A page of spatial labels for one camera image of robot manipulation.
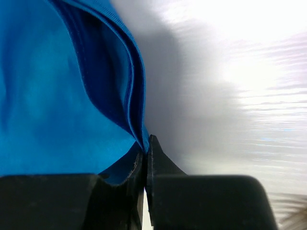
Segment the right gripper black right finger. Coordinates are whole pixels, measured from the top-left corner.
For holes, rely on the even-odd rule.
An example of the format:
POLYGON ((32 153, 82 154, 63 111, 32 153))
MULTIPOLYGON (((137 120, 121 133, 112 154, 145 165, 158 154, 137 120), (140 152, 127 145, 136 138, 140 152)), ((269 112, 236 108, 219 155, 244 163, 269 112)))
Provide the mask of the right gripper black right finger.
POLYGON ((187 175, 149 138, 146 193, 156 230, 275 230, 262 184, 247 175, 187 175))

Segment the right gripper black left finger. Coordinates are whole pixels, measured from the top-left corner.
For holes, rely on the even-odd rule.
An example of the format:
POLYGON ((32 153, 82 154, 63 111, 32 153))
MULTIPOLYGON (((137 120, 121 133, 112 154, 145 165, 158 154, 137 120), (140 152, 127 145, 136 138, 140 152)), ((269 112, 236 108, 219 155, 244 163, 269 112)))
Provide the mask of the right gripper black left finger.
POLYGON ((0 227, 3 230, 140 230, 143 155, 131 159, 121 184, 110 174, 3 176, 0 227))

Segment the blue cloth napkin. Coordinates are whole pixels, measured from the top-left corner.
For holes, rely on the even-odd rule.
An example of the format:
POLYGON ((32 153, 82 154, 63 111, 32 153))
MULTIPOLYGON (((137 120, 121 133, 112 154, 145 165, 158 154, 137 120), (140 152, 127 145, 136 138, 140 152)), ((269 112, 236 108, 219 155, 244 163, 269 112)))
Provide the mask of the blue cloth napkin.
POLYGON ((144 107, 142 57, 110 1, 1 1, 1 175, 100 173, 147 151, 144 107))

